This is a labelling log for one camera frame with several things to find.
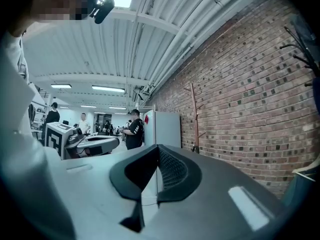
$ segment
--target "dark hair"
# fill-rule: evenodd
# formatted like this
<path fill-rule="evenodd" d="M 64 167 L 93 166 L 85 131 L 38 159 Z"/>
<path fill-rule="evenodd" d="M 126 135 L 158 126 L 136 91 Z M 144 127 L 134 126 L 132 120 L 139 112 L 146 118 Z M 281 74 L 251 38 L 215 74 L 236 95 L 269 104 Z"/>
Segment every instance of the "dark hair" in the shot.
<path fill-rule="evenodd" d="M 131 111 L 131 115 L 133 115 L 133 116 L 140 116 L 140 112 L 139 112 L 138 109 L 133 109 L 133 110 Z"/>

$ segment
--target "black mesh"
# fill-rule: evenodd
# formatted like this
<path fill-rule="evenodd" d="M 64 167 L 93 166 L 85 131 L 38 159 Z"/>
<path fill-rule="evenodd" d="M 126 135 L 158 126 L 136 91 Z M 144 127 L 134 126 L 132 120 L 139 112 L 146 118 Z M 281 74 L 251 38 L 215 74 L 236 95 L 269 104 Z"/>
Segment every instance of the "black mesh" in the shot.
<path fill-rule="evenodd" d="M 167 151 L 159 150 L 158 167 L 161 171 L 163 189 L 166 190 L 179 184 L 187 176 L 187 167 Z"/>

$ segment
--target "coat rack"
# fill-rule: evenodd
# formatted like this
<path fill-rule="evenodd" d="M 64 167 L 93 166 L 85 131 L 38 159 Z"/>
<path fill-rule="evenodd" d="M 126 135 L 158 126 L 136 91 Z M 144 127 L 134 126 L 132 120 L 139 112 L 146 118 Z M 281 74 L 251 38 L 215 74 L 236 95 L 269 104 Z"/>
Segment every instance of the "coat rack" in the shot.
<path fill-rule="evenodd" d="M 199 135 L 199 129 L 198 129 L 198 112 L 197 110 L 200 109 L 204 104 L 200 105 L 199 107 L 197 107 L 196 105 L 196 96 L 195 96 L 195 89 L 194 89 L 194 84 L 190 83 L 191 89 L 188 88 L 183 88 L 185 90 L 187 90 L 188 92 L 191 92 L 191 96 L 192 96 L 192 105 L 193 105 L 193 118 L 194 118 L 194 145 L 192 148 L 192 152 L 196 152 L 198 154 L 200 154 L 200 150 L 199 150 L 199 138 L 202 137 L 203 135 L 206 134 L 206 132 L 201 133 Z"/>

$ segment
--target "ceiling joist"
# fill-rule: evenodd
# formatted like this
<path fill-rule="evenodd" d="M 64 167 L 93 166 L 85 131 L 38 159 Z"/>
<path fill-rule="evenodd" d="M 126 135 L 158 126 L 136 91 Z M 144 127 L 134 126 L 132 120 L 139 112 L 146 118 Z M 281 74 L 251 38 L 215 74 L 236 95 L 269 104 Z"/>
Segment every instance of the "ceiling joist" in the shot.
<path fill-rule="evenodd" d="M 122 10 L 122 9 L 113 9 L 109 15 L 107 16 L 109 19 L 119 19 L 119 20 L 127 20 L 127 21 L 134 21 L 136 17 L 136 12 L 131 10 Z M 172 33 L 176 35 L 179 31 L 179 27 L 169 23 L 163 19 L 153 17 L 148 14 L 144 13 L 138 13 L 137 14 L 137 22 L 153 26 L 158 29 L 162 29 L 166 32 Z M 35 37 L 36 35 L 49 30 L 51 28 L 58 27 L 59 23 L 38 23 L 35 22 L 33 25 L 31 25 L 28 29 L 25 35 L 23 36 L 24 40 L 28 40 L 32 37 Z"/>
<path fill-rule="evenodd" d="M 96 83 L 117 83 L 117 84 L 129 84 L 135 86 L 146 86 L 148 84 L 147 80 L 137 79 L 137 78 L 126 78 L 124 76 L 116 75 L 106 75 L 106 74 L 55 74 L 55 75 L 45 75 L 36 76 L 31 79 L 35 83 L 41 82 L 68 82 L 75 83 L 81 81 L 91 81 Z"/>

